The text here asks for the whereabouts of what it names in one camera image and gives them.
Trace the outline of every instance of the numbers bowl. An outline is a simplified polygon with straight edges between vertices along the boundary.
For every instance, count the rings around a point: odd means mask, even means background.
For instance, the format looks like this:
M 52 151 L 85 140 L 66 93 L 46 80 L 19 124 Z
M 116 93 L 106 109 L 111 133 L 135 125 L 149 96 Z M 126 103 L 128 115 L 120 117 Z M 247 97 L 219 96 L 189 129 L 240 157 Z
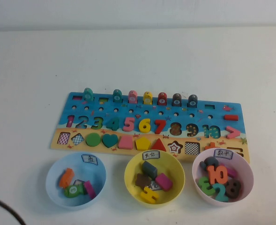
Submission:
M 159 194 L 159 199 L 155 204 L 149 204 L 142 200 L 140 193 L 143 190 L 135 185 L 137 174 L 143 173 L 142 163 L 145 160 L 157 168 L 158 175 L 164 173 L 173 182 L 173 186 L 169 191 L 154 190 Z M 128 162 L 124 173 L 124 182 L 131 196 L 143 206 L 159 208 L 175 200 L 180 195 L 185 185 L 185 172 L 180 162 L 174 156 L 160 150 L 149 150 L 135 155 Z M 152 181 L 151 189 L 158 188 L 160 189 Z
M 76 180 L 89 180 L 96 193 L 94 199 L 91 199 L 89 195 L 65 197 L 64 189 L 59 187 L 59 182 L 67 168 L 71 168 L 75 174 L 70 185 L 73 185 Z M 59 159 L 52 165 L 46 177 L 46 191 L 57 205 L 70 210 L 80 210 L 97 201 L 105 181 L 106 171 L 102 161 L 90 153 L 77 152 Z
M 218 194 L 217 192 L 212 196 L 208 196 L 203 193 L 201 188 L 198 186 L 197 182 L 201 177 L 208 177 L 208 172 L 204 171 L 199 166 L 199 163 L 211 156 L 215 157 L 218 160 L 219 164 L 222 164 L 227 168 L 234 169 L 237 172 L 235 179 L 241 182 L 241 189 L 237 198 L 229 198 L 229 202 L 220 202 L 214 199 Z M 238 153 L 221 148 L 208 149 L 200 153 L 193 162 L 192 177 L 199 195 L 205 201 L 215 206 L 228 206 L 246 198 L 251 192 L 254 185 L 254 175 L 250 165 L 246 162 L 246 160 L 243 159 L 243 157 L 241 157 Z

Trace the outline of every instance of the teal heart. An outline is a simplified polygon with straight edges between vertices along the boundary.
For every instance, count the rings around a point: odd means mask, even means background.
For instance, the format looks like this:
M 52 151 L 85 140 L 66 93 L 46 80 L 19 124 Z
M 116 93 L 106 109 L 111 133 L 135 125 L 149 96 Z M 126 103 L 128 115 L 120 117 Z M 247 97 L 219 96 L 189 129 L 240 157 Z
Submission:
M 110 148 L 118 143 L 118 136 L 105 134 L 102 136 L 102 142 L 107 148 Z

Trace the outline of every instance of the pink number 1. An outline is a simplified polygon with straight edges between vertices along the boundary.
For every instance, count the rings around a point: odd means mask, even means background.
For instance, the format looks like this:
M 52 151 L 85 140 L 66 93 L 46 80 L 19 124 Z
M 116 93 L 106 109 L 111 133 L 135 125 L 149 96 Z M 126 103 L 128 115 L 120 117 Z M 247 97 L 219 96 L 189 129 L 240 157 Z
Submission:
M 130 132 L 134 129 L 134 117 L 126 117 L 123 131 Z

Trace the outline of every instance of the red triangle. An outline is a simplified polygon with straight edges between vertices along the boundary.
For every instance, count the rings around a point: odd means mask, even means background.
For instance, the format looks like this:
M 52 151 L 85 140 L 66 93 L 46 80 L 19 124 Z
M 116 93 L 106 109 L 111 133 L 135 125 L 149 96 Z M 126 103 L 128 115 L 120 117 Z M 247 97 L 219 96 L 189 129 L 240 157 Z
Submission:
M 166 148 L 164 147 L 164 144 L 162 143 L 161 139 L 157 139 L 155 144 L 151 147 L 151 149 L 157 149 L 161 151 L 166 151 Z

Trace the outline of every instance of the wooden puzzle board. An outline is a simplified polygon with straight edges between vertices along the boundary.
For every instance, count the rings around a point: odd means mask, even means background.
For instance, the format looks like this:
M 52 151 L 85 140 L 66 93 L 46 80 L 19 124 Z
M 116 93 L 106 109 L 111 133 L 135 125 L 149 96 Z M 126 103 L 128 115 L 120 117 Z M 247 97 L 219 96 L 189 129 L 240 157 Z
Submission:
M 242 108 L 238 103 L 198 100 L 197 108 L 190 108 L 187 107 L 187 99 L 182 99 L 181 107 L 171 106 L 171 98 L 167 99 L 167 106 L 157 105 L 156 97 L 153 98 L 152 105 L 144 105 L 143 97 L 140 96 L 137 104 L 129 104 L 128 96 L 123 95 L 122 99 L 122 103 L 115 103 L 110 94 L 94 94 L 94 100 L 87 102 L 82 92 L 71 92 L 55 130 L 51 148 L 135 155 L 139 152 L 135 140 L 146 137 L 151 141 L 150 148 L 160 138 L 166 151 L 182 161 L 192 162 L 211 144 L 211 147 L 215 145 L 235 151 L 250 162 Z M 239 120 L 224 120 L 226 114 L 238 115 Z M 119 118 L 119 129 L 113 131 L 108 129 L 106 124 L 115 117 Z M 122 130 L 126 117 L 135 118 L 134 130 L 131 132 Z M 144 134 L 139 131 L 142 119 L 150 119 L 149 133 Z M 157 128 L 155 120 L 166 120 L 166 126 L 158 135 L 154 133 Z M 92 129 L 91 127 L 96 124 L 98 129 Z M 175 134 L 174 130 L 171 130 L 172 125 L 177 131 L 180 128 L 176 135 L 172 135 Z M 226 136 L 229 134 L 225 130 L 227 126 L 239 130 L 241 134 L 236 138 L 227 139 Z M 102 142 L 96 147 L 90 147 L 84 140 L 90 133 L 98 133 L 101 137 L 104 134 L 116 134 L 119 140 L 123 135 L 132 135 L 134 148 L 119 149 L 118 144 L 107 148 Z

